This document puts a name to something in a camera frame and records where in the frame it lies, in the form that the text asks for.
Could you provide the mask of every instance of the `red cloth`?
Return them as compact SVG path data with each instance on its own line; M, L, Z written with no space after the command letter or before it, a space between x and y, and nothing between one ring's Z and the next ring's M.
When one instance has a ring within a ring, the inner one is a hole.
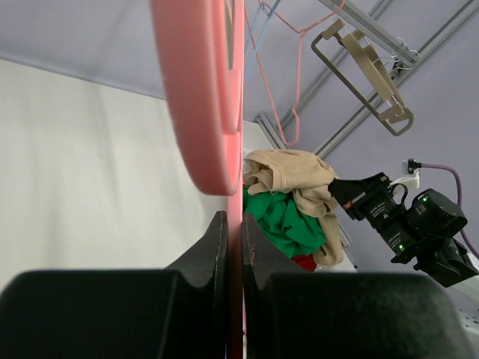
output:
M291 258L294 263L296 263L301 268L305 269L306 271L314 271L316 269L316 262L314 262L313 255L310 254L309 256L301 255Z

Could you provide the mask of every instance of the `black cable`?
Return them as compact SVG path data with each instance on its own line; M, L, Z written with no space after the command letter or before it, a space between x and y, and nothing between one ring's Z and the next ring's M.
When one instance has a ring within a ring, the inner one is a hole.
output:
M401 197L401 205L406 208L406 204L404 204L404 202L406 201L406 197L407 197L407 195L408 195L408 193L409 193L409 190L407 189L406 185L404 185L403 183L395 183L395 184L393 184L393 185L391 186L390 191L391 191L391 194L393 194L393 193L394 193L394 190L395 190L396 187L398 187L399 185L404 188L404 193L403 193L403 196Z

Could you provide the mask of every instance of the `beige cloth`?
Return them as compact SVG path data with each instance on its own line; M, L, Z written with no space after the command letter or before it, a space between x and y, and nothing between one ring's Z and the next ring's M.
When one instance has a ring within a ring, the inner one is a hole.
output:
M314 261L332 266L343 261L343 248L336 215L338 205L328 191L337 178L335 171L313 153L301 150L257 150L245 158L247 167L243 182L248 193L293 192L298 209L318 218L326 243L313 254Z

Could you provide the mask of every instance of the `white wall mount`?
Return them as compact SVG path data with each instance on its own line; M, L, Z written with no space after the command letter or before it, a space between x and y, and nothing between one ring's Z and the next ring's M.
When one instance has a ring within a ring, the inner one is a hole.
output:
M403 177L400 177L396 179L395 181L391 182L391 185L396 185L396 184L401 184L406 186L408 191L412 191L414 189L419 188L419 177L420 177L420 171L419 168L411 168L409 166L409 162L411 160L407 159L402 162L402 168L403 168ZM396 186L396 188L393 190L393 195L401 193L401 185Z

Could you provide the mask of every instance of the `green cloth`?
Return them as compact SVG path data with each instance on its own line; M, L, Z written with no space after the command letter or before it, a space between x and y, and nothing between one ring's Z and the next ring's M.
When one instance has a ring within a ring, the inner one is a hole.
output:
M301 213L292 193L251 196L244 188L243 209L256 218L264 235L289 258L312 254L326 242L317 218Z

